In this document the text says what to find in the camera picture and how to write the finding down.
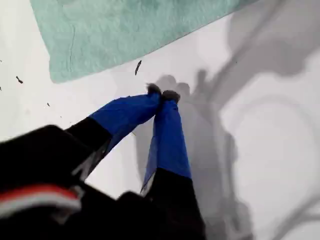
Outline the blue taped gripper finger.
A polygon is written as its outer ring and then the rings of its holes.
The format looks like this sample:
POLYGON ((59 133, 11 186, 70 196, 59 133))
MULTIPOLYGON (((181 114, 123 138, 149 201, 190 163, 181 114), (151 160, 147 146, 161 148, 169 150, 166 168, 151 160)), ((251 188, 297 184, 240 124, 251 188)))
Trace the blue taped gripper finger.
POLYGON ((160 88, 150 83, 146 94, 112 100, 67 128, 67 133, 93 150, 86 160, 75 165, 71 174, 85 180, 124 137, 156 114, 161 98, 160 88))
POLYGON ((155 208, 159 240, 204 240, 203 222, 192 181, 180 95, 165 90, 153 122, 144 178, 145 198, 155 208))

